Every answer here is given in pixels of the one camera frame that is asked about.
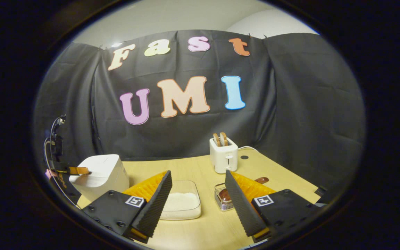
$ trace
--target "letter m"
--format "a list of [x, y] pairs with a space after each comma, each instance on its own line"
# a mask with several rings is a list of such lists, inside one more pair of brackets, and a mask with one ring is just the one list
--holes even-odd
[[177, 108], [186, 113], [189, 102], [192, 100], [192, 106], [189, 109], [191, 113], [204, 113], [211, 108], [206, 104], [204, 76], [193, 76], [189, 79], [186, 89], [183, 91], [173, 79], [159, 81], [157, 86], [161, 88], [163, 94], [164, 111], [161, 116], [164, 118], [174, 117], [177, 111], [173, 107], [173, 102]]

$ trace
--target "clear plastic container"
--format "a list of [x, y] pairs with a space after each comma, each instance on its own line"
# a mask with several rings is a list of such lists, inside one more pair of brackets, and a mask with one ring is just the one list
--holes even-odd
[[189, 220], [200, 215], [200, 197], [195, 183], [189, 180], [173, 181], [160, 220]]

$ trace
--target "white toaster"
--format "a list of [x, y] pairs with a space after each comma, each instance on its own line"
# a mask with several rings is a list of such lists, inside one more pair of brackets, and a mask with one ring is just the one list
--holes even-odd
[[209, 155], [214, 170], [219, 174], [226, 173], [226, 170], [237, 170], [237, 145], [229, 138], [227, 138], [228, 146], [217, 146], [214, 138], [209, 140]]

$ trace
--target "table surface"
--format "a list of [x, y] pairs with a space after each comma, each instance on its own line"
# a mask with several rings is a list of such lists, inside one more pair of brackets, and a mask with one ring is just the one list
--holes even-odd
[[[267, 187], [280, 191], [290, 189], [311, 203], [320, 196], [314, 192], [317, 186], [302, 179], [297, 174], [280, 166], [254, 149], [238, 151], [237, 173], [250, 179], [268, 177]], [[157, 250], [190, 249], [239, 249], [253, 244], [247, 237], [235, 209], [221, 211], [215, 198], [214, 186], [224, 183], [225, 174], [217, 174], [209, 155], [153, 161], [124, 161], [123, 166], [130, 178], [130, 186], [161, 173], [171, 171], [173, 181], [191, 180], [195, 182], [201, 205], [201, 216], [192, 220], [159, 220], [154, 236], [149, 238], [147, 247]], [[89, 201], [81, 196], [78, 205], [83, 208]]]

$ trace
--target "black fabric curtain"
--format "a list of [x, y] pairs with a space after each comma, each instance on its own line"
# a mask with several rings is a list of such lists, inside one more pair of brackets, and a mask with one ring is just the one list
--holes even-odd
[[[210, 48], [189, 50], [204, 36]], [[231, 39], [246, 43], [243, 56]], [[168, 40], [170, 50], [145, 56], [149, 44]], [[116, 69], [108, 70], [118, 48], [135, 44]], [[182, 91], [204, 76], [210, 109], [163, 117], [164, 94], [157, 86], [172, 79]], [[229, 109], [224, 76], [240, 77], [244, 107]], [[138, 90], [148, 89], [149, 118], [133, 125], [120, 97], [132, 93], [132, 112], [142, 112]], [[358, 84], [343, 58], [322, 37], [293, 33], [259, 39], [248, 35], [184, 30], [159, 33], [100, 49], [71, 43], [51, 65], [38, 93], [34, 144], [42, 146], [51, 123], [66, 114], [60, 160], [77, 166], [92, 155], [121, 160], [162, 160], [209, 154], [208, 139], [225, 132], [238, 146], [262, 154], [317, 186], [331, 189], [354, 172], [365, 138], [365, 112]]]

